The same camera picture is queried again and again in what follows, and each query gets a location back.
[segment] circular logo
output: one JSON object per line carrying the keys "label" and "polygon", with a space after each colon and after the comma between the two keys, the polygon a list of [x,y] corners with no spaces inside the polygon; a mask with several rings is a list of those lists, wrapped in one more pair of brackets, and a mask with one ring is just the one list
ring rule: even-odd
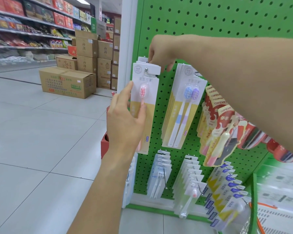
{"label": "circular logo", "polygon": [[185,69],[185,75],[187,75],[187,76],[192,75],[192,68],[191,67],[188,67]]}
{"label": "circular logo", "polygon": [[136,74],[140,74],[142,72],[141,66],[139,66],[139,65],[135,66],[134,71]]}

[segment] ceiling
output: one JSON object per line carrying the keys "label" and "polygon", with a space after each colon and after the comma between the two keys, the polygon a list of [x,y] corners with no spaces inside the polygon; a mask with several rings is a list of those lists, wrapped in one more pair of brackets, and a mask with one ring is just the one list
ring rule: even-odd
{"label": "ceiling", "polygon": [[[76,7],[90,8],[89,5],[81,4],[77,0],[64,0]],[[98,0],[85,0],[86,2],[92,3],[95,5]],[[102,0],[102,11],[107,11],[111,13],[121,14],[121,3],[122,0]]]}

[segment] hand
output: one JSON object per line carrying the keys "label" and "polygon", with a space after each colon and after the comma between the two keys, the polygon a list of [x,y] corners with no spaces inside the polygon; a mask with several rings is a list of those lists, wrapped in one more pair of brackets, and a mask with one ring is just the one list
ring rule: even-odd
{"label": "hand", "polygon": [[176,46],[176,36],[155,35],[149,47],[148,62],[159,65],[163,72],[167,66],[167,71],[171,71],[176,61],[174,48]]}
{"label": "hand", "polygon": [[109,137],[109,151],[121,153],[130,161],[141,140],[147,117],[146,105],[140,107],[138,118],[133,118],[127,109],[133,82],[112,98],[107,112],[107,133]]}

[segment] canban toothbrush package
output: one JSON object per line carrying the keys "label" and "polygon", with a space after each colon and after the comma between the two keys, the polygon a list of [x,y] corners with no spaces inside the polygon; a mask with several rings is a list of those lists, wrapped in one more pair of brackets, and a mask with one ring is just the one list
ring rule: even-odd
{"label": "canban toothbrush package", "polygon": [[207,81],[191,66],[178,64],[162,127],[162,146],[181,149]]}
{"label": "canban toothbrush package", "polygon": [[130,98],[130,113],[138,117],[140,106],[146,104],[146,123],[141,141],[137,148],[138,153],[148,154],[153,124],[156,96],[160,74],[160,66],[150,63],[136,62],[133,64],[133,89]]}

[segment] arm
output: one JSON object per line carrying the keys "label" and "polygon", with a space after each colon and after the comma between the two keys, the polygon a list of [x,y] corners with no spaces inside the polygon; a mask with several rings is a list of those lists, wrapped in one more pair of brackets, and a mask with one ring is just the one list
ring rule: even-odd
{"label": "arm", "polygon": [[149,62],[197,69],[247,120],[293,152],[293,39],[157,35]]}
{"label": "arm", "polygon": [[131,81],[113,96],[107,113],[109,150],[67,234],[118,234],[125,181],[146,118],[145,105],[138,118],[127,109],[132,87]]}

